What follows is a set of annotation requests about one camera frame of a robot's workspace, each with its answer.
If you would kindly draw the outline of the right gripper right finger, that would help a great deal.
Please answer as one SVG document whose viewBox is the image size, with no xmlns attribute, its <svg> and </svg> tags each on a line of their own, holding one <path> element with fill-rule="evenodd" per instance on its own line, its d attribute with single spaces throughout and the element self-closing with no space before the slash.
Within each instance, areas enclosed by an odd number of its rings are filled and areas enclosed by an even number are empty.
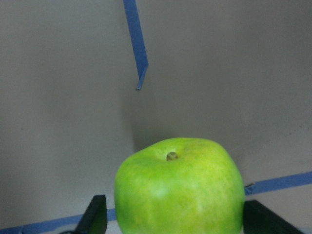
<svg viewBox="0 0 312 234">
<path fill-rule="evenodd" d="M 243 232 L 245 234 L 303 234 L 257 200 L 244 204 Z"/>
</svg>

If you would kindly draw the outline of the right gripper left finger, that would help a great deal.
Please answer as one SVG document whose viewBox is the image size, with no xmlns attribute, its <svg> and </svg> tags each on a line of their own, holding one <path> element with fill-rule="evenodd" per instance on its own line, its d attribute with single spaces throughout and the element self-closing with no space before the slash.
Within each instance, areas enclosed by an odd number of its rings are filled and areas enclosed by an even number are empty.
<svg viewBox="0 0 312 234">
<path fill-rule="evenodd" d="M 95 195 L 76 228 L 74 230 L 63 231 L 61 234 L 105 234 L 107 225 L 106 196 Z"/>
</svg>

